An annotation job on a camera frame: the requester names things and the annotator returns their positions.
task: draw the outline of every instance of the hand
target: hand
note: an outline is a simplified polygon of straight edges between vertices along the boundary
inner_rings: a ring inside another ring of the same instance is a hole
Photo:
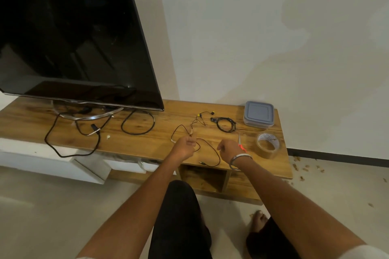
[[[217,150],[220,151],[220,156],[226,163],[230,163],[231,159],[239,154],[246,153],[239,147],[239,144],[231,139],[223,139],[217,146]]]
[[[167,158],[181,163],[187,158],[193,156],[193,153],[195,152],[195,146],[196,137],[194,135],[183,136],[174,144]]]

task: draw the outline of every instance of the television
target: television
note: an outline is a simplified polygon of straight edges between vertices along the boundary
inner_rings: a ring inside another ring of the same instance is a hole
[[[163,110],[134,0],[1,0],[5,94]]]

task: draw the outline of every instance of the white sleeve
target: white sleeve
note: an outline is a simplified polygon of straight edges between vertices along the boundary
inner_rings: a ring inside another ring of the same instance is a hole
[[[376,247],[362,245],[348,250],[339,259],[389,259],[389,255]]]

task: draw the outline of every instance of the wall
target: wall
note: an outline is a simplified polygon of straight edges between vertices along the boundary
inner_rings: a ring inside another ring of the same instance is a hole
[[[389,0],[135,1],[164,98],[270,102],[289,148],[389,159]]]

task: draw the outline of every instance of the tape roll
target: tape roll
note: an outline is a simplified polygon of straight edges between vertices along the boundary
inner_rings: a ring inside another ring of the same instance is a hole
[[[265,140],[269,143],[271,143],[274,147],[274,149],[269,149],[265,148],[263,144],[261,143],[261,140]],[[281,143],[278,140],[278,138],[270,133],[261,133],[258,134],[257,139],[256,139],[256,153],[265,159],[272,159],[275,157],[275,155],[278,153],[280,150]]]

